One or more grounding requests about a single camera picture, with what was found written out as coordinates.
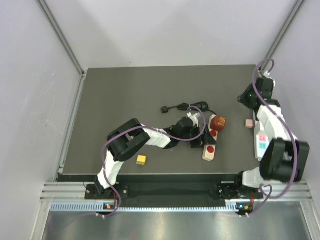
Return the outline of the white red power strip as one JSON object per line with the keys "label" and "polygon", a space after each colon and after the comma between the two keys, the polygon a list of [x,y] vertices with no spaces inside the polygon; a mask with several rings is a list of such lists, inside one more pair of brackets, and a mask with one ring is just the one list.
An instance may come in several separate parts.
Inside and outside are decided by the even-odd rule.
{"label": "white red power strip", "polygon": [[[211,123],[212,123],[212,120],[216,117],[215,114],[213,114],[210,118],[209,118],[209,121],[208,121],[208,130],[209,130],[209,133],[210,133],[210,136],[213,137],[213,139],[215,141],[217,141],[217,138],[218,138],[218,132],[211,128]],[[202,159],[203,160],[206,160],[208,162],[211,162],[214,157],[215,157],[215,152],[216,152],[216,145],[217,144],[206,144],[204,145],[204,149],[203,149],[203,154],[202,154]]]}

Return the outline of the red koi fish adapter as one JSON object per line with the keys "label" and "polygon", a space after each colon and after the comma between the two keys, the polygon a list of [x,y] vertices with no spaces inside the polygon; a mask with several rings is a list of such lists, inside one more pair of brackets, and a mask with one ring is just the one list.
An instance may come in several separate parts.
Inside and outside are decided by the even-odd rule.
{"label": "red koi fish adapter", "polygon": [[217,132],[222,131],[226,126],[226,118],[215,115],[210,118],[210,129],[215,130]]}

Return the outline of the grey USB-C charger plug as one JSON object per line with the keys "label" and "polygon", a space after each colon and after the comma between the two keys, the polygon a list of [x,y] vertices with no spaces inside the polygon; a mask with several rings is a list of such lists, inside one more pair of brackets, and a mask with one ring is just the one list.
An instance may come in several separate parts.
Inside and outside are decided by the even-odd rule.
{"label": "grey USB-C charger plug", "polygon": [[252,129],[255,127],[255,121],[253,119],[246,119],[245,120],[245,127],[248,129]]}

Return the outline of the yellow USB charger plug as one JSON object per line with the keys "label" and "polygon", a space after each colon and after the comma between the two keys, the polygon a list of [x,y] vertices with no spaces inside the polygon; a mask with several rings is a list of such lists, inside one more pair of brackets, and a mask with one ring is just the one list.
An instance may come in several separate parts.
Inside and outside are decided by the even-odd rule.
{"label": "yellow USB charger plug", "polygon": [[145,166],[147,162],[147,157],[144,155],[138,155],[137,156],[137,160],[136,160],[136,164],[140,165],[140,166]]}

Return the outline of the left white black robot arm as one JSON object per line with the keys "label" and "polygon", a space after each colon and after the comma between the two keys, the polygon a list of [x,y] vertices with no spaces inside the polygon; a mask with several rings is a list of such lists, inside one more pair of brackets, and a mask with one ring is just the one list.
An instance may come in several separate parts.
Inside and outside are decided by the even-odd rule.
{"label": "left white black robot arm", "polygon": [[147,127],[133,118],[111,132],[101,150],[102,169],[94,181],[97,194],[105,199],[113,194],[113,186],[123,163],[144,146],[172,149],[180,142],[190,142],[192,148],[215,146],[217,140],[208,125],[205,123],[200,130],[200,116],[199,113],[189,113],[167,128]]}

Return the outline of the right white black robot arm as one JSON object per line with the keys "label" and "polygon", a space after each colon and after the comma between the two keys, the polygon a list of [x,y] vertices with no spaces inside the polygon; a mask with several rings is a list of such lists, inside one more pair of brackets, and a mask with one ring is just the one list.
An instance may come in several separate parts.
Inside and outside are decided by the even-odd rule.
{"label": "right white black robot arm", "polygon": [[237,98],[255,114],[255,154],[260,161],[258,167],[239,173],[233,185],[233,192],[239,198],[245,198],[264,181],[288,183],[294,176],[297,183],[304,174],[310,146],[283,126],[281,105],[272,98],[274,87],[272,78],[258,77]]}

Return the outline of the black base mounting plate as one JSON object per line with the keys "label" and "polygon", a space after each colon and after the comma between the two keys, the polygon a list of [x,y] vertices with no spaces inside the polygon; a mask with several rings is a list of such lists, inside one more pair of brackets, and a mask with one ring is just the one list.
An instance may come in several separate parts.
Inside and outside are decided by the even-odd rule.
{"label": "black base mounting plate", "polygon": [[123,201],[138,197],[201,197],[211,200],[250,199],[254,190],[240,190],[236,185],[222,182],[122,182],[102,189],[97,184],[86,186],[86,200],[112,200],[120,195]]}

